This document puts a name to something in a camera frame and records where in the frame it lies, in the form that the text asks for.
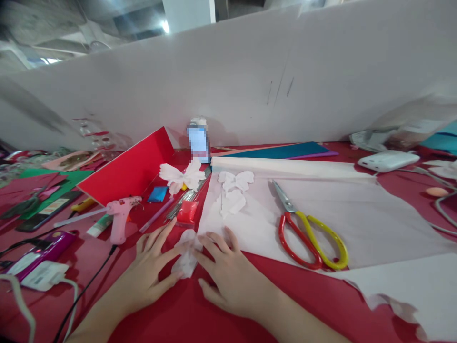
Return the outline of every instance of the hand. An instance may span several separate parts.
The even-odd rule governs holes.
[[[162,254],[163,243],[175,226],[176,218],[168,225],[145,234],[137,242],[137,257],[130,267],[105,293],[101,301],[115,302],[124,316],[151,305],[181,278],[182,272],[171,274],[159,282],[162,268],[183,254],[186,245],[180,245]]]
[[[267,311],[269,302],[281,291],[259,272],[243,255],[232,230],[225,227],[231,241],[230,249],[224,239],[214,232],[198,239],[214,257],[214,262],[197,250],[194,256],[217,285],[211,287],[199,279],[203,295],[211,303],[231,314],[255,321]]]

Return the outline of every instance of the red tablecloth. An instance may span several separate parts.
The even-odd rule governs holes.
[[[355,163],[361,157],[368,155],[364,151],[351,150],[347,143],[327,143],[326,146],[339,152],[340,155],[316,160]],[[179,151],[170,164],[184,166],[188,162],[189,152]],[[451,225],[432,207],[433,200],[421,194],[426,188],[437,186],[432,179],[404,172],[382,174],[378,179],[390,193],[413,205],[426,220],[452,230]],[[199,195],[198,218],[201,215],[207,188],[208,184]],[[139,206],[132,210],[132,218],[134,221],[135,218],[140,218],[138,219],[140,226],[153,214],[141,211]],[[33,235],[49,230],[54,222],[66,219],[69,214],[70,206]],[[65,230],[79,230],[80,235],[78,240],[61,255],[58,262],[70,265],[67,278],[75,280],[80,288],[92,278],[106,259],[111,247],[107,240],[108,232],[104,232],[98,239],[85,233],[100,216],[95,220],[87,218],[65,227]],[[147,232],[153,231],[162,222],[163,217],[159,218]],[[30,237],[31,234],[17,232],[14,227],[15,225],[10,225],[0,232],[1,250],[14,242]],[[174,246],[183,230],[175,228],[172,231],[164,251]],[[78,304],[75,327],[94,302],[133,261],[135,243],[139,237],[138,232],[130,236],[127,242],[117,249],[104,270],[88,288]],[[15,261],[29,248],[23,246],[16,249],[7,254],[3,260]],[[372,312],[364,303],[360,293],[346,283],[264,257],[249,253],[246,253],[246,256],[279,288],[351,341],[418,342],[415,338],[414,325],[396,317],[386,305]],[[173,263],[174,261],[169,263],[162,271],[160,275],[162,278],[170,273]],[[197,279],[205,274],[206,272],[197,266],[192,278],[179,281],[154,305],[134,313],[121,322],[111,336],[110,342],[275,342],[275,339],[255,322],[225,313],[207,302],[197,282]],[[0,282],[0,335],[13,341],[26,342],[29,327],[18,311],[13,293],[6,293],[9,289],[10,285],[7,282]],[[35,342],[51,342],[72,304],[73,289],[67,284],[59,284],[46,293],[27,288],[23,288],[22,292],[26,304],[37,320]]]

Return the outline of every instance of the glue gun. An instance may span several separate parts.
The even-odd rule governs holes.
[[[111,229],[111,244],[120,245],[125,242],[125,224],[131,208],[141,201],[141,197],[128,197],[115,200],[106,205],[106,214],[114,216]]]

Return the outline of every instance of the blue eraser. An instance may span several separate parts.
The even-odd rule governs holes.
[[[154,187],[151,195],[149,196],[148,202],[162,202],[167,194],[168,187]]]

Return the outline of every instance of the scissor blade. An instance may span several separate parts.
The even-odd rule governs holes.
[[[289,198],[284,193],[282,188],[276,183],[276,181],[274,181],[274,180],[272,180],[272,181],[273,181],[273,184],[275,185],[276,193],[278,193],[278,196],[281,199],[281,202],[284,205],[284,208],[286,209],[286,211],[290,212],[290,213],[297,212],[297,209],[294,207],[294,205],[292,205],[292,203],[290,202]]]

